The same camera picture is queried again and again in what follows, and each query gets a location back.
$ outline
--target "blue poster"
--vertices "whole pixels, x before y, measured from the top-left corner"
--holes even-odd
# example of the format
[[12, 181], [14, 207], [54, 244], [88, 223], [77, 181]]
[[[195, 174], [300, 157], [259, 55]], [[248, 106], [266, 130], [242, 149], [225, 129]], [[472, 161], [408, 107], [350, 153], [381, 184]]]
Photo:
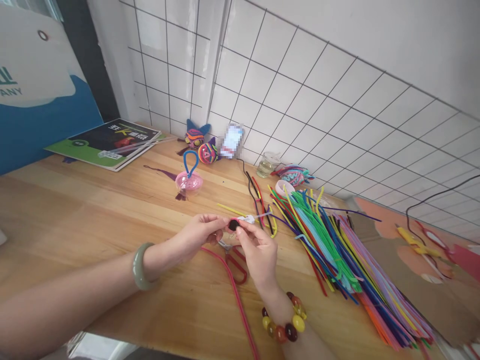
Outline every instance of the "blue poster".
[[103, 121], [61, 23], [0, 4], [0, 34], [2, 175]]

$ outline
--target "jade bangle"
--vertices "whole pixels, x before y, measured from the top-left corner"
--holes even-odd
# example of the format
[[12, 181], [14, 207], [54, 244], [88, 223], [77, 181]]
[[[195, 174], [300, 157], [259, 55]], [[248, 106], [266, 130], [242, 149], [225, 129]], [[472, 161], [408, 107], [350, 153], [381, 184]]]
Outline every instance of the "jade bangle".
[[142, 291], [150, 290], [154, 287], [155, 283], [150, 282], [145, 278], [144, 273], [144, 254], [145, 250], [153, 245], [152, 242], [146, 242], [138, 248], [133, 258], [133, 277], [135, 278], [135, 284]]

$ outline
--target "phone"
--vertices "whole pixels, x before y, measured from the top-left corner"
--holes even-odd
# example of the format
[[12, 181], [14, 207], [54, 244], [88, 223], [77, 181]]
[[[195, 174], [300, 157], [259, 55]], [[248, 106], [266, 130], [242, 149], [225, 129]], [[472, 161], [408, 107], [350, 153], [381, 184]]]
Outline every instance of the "phone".
[[240, 124], [230, 124], [226, 129], [225, 138], [220, 146], [220, 156], [227, 159], [233, 159], [239, 145], [242, 143], [244, 130]]

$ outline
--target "wooden desk surface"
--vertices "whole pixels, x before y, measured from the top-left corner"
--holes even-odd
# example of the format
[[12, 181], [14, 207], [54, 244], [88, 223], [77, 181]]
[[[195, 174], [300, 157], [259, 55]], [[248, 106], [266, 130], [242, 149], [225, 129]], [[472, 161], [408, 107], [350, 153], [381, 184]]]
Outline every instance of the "wooden desk surface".
[[[200, 194], [176, 201], [175, 183], [143, 165], [179, 173], [183, 162], [175, 151], [181, 147], [157, 145], [118, 173], [80, 161], [62, 163], [63, 157], [53, 155], [0, 177], [0, 228], [8, 236], [0, 246], [0, 301], [142, 243], [162, 242], [197, 213], [233, 215], [217, 203], [254, 212], [238, 160], [201, 163]], [[267, 184], [277, 179], [257, 177], [248, 164], [246, 169], [267, 197]], [[361, 306], [338, 292], [325, 297], [302, 245], [285, 225], [279, 225], [276, 240], [280, 285], [302, 299], [309, 323], [339, 359], [422, 359], [418, 350], [386, 347]], [[223, 253], [219, 246], [214, 251]], [[251, 279], [239, 292], [261, 359], [282, 359], [262, 327], [263, 304]], [[227, 274], [202, 251], [165, 273], [156, 289], [122, 302], [87, 331], [194, 359], [252, 358]], [[437, 348], [430, 354], [443, 359]]]

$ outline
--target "book cover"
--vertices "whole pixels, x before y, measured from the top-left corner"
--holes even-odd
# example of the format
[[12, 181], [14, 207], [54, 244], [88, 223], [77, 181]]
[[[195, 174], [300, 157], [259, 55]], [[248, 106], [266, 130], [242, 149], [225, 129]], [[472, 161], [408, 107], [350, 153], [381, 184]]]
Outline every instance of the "book cover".
[[[47, 146], [45, 150], [118, 171], [124, 163], [129, 163], [151, 146], [122, 153], [108, 153], [109, 151], [164, 137], [165, 135], [159, 130], [119, 118]], [[102, 152], [106, 156], [100, 157], [99, 154]]]

